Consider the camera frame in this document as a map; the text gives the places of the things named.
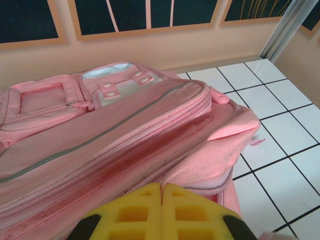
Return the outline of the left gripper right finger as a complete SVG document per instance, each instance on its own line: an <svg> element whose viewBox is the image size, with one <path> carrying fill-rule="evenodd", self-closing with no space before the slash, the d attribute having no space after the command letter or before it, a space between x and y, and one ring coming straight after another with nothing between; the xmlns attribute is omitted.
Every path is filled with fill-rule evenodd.
<svg viewBox="0 0 320 240"><path fill-rule="evenodd" d="M256 240L234 211L175 184L162 195L163 240Z"/></svg>

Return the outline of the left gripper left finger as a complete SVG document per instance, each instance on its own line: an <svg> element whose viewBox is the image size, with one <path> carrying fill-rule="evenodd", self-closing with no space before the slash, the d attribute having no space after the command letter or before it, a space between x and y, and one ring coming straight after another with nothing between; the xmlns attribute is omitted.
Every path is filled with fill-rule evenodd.
<svg viewBox="0 0 320 240"><path fill-rule="evenodd" d="M160 240L161 185L150 183L86 213L68 240Z"/></svg>

